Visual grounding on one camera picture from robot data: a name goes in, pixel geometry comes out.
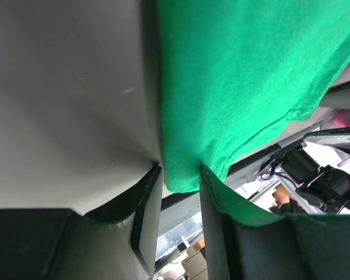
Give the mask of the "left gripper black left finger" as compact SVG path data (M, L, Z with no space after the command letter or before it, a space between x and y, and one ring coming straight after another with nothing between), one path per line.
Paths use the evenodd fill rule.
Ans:
M152 279L162 168L80 215L71 209L0 209L0 279Z

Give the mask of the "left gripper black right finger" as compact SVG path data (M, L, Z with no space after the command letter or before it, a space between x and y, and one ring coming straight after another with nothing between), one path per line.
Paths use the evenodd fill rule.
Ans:
M199 177L209 279L350 279L350 215L279 216Z

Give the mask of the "green t-shirt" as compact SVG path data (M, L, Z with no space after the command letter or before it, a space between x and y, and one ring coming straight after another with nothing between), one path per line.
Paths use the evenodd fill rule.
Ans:
M308 119L350 62L350 1L158 1L167 189Z

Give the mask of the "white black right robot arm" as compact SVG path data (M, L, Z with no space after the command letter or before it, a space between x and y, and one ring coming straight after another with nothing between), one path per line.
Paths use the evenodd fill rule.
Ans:
M306 151L313 143L344 153L350 158L350 127L306 134L302 140L275 153L259 169L263 180L274 176L294 186L294 192L325 214L350 211L350 174L330 165L319 165Z

